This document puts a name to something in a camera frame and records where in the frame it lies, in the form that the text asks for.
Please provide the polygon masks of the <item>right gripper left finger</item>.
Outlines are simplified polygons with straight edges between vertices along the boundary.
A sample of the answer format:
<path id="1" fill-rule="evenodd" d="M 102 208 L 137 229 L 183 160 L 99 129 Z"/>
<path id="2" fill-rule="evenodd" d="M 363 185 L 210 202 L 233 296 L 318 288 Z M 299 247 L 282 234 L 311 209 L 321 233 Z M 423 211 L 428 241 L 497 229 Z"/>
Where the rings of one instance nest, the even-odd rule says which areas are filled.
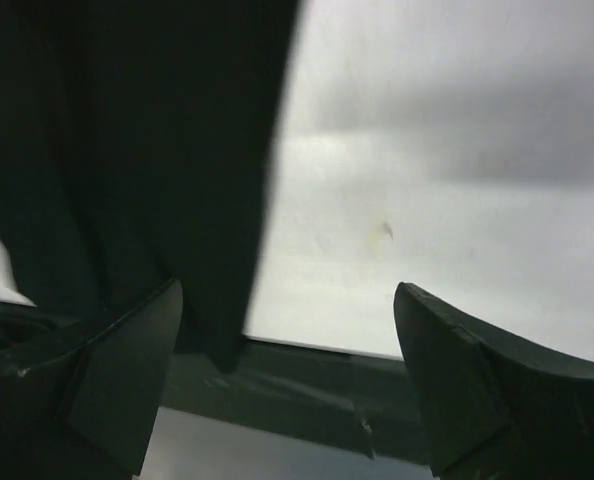
<path id="1" fill-rule="evenodd" d="M 175 280 L 86 319 L 0 302 L 0 479 L 138 476 L 182 305 Z"/>

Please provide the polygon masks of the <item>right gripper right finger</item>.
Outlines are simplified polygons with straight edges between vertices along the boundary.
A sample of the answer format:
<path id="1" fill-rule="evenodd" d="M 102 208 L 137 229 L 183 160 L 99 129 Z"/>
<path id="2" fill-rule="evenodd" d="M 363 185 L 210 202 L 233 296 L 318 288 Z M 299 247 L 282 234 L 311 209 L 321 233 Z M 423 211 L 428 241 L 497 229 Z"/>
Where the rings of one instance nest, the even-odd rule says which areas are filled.
<path id="1" fill-rule="evenodd" d="M 472 317 L 411 283 L 396 331 L 440 479 L 594 479 L 594 362 Z"/>

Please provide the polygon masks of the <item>black t shirt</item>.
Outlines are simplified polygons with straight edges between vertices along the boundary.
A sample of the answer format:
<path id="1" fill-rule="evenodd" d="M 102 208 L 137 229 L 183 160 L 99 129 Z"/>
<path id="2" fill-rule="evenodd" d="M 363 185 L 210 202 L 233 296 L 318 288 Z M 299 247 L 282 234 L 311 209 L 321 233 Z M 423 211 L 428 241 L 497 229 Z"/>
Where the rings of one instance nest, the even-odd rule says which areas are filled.
<path id="1" fill-rule="evenodd" d="M 0 241 L 71 317 L 175 278 L 176 349 L 243 347 L 297 1 L 0 1 Z"/>

